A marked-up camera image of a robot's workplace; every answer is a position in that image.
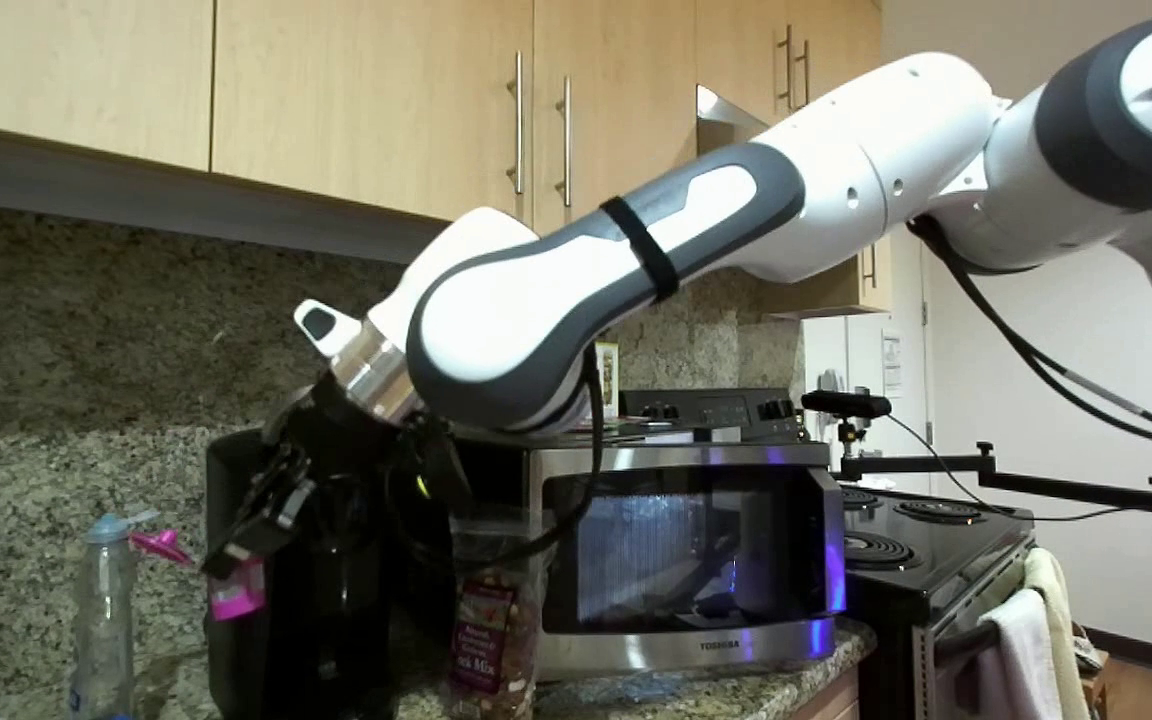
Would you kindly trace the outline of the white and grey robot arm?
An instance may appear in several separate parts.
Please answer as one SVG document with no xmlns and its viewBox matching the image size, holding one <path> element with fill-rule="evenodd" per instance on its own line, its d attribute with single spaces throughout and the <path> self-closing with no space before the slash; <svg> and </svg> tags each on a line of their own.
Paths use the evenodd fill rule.
<svg viewBox="0 0 1152 720">
<path fill-rule="evenodd" d="M 591 413 L 580 359 L 605 330 L 717 270 L 819 278 L 895 223 L 963 273 L 1111 246 L 1152 284 L 1152 22 L 1021 99 L 948 53 L 881 63 L 554 234 L 471 209 L 365 317 L 297 310 L 328 371 L 269 431 L 358 465 L 422 415 L 554 437 Z"/>
</svg>

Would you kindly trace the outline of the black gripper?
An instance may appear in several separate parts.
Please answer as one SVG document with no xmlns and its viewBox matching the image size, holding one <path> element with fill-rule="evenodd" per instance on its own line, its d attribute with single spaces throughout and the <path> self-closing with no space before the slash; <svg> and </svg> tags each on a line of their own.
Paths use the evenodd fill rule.
<svg viewBox="0 0 1152 720">
<path fill-rule="evenodd" d="M 351 408 L 334 378 L 322 378 L 258 431 L 244 507 L 232 497 L 207 507 L 201 574 L 229 581 L 282 551 L 287 537 L 369 507 L 373 482 L 377 421 Z"/>
</svg>

